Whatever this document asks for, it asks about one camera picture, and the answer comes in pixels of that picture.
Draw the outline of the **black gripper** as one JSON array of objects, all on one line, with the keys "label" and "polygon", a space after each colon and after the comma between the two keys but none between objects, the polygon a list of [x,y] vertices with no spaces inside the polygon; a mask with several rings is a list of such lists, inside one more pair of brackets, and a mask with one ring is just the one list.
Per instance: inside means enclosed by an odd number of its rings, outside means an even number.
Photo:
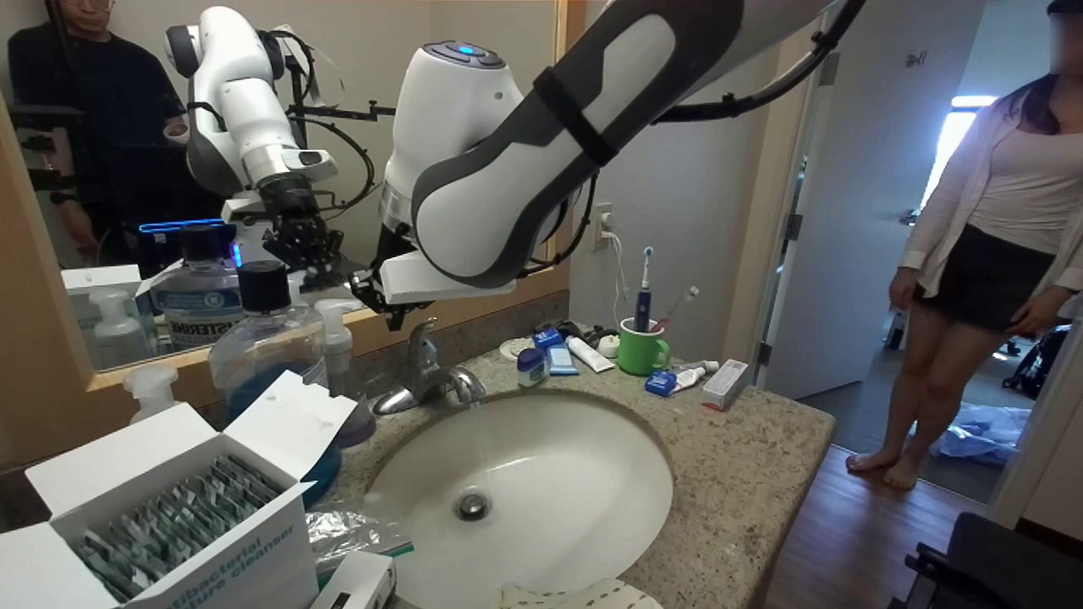
[{"label": "black gripper", "polygon": [[347,275],[347,292],[385,321],[390,333],[405,326],[405,314],[416,313],[416,302],[394,304],[379,277],[369,268]]}]

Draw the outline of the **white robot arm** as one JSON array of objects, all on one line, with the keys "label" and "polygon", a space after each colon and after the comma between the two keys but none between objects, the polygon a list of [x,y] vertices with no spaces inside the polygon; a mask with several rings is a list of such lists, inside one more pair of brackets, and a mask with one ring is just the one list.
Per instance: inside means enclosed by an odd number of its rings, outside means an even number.
[{"label": "white robot arm", "polygon": [[355,299],[385,321],[508,294],[575,190],[653,123],[795,89],[867,0],[609,0],[535,82],[469,41],[416,47],[394,114],[382,242]]}]

